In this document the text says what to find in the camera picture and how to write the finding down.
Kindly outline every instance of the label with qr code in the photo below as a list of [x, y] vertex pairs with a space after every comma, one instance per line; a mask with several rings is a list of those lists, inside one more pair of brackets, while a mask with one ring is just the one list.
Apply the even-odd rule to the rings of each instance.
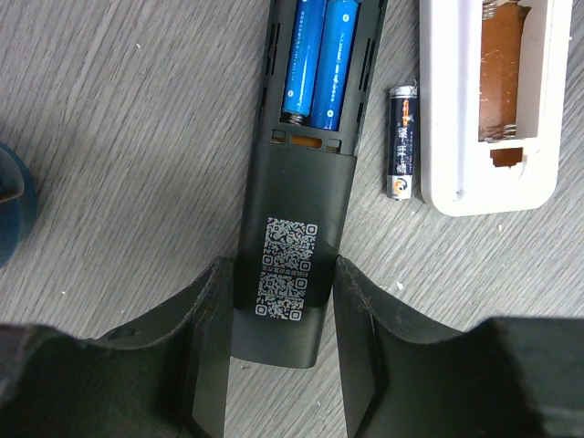
[[255, 313], [300, 321], [318, 227], [268, 217]]

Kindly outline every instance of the table surface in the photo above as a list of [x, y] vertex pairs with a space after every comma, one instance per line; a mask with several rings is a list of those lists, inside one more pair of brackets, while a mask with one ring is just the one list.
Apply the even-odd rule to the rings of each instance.
[[[96, 337], [235, 254], [268, 3], [0, 3], [0, 141], [40, 202], [0, 271], [0, 320]], [[417, 3], [390, 2], [342, 254], [458, 329], [494, 314], [584, 317], [584, 0], [553, 198], [466, 218], [383, 192], [384, 90], [417, 75]], [[315, 368], [232, 360], [225, 436], [345, 436], [331, 309]]]

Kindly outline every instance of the black battery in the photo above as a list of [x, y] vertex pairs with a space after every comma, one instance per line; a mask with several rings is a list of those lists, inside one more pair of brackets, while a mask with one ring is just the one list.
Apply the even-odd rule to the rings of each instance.
[[389, 118], [387, 195], [403, 201], [412, 197], [418, 118], [417, 85], [395, 87], [390, 90]]

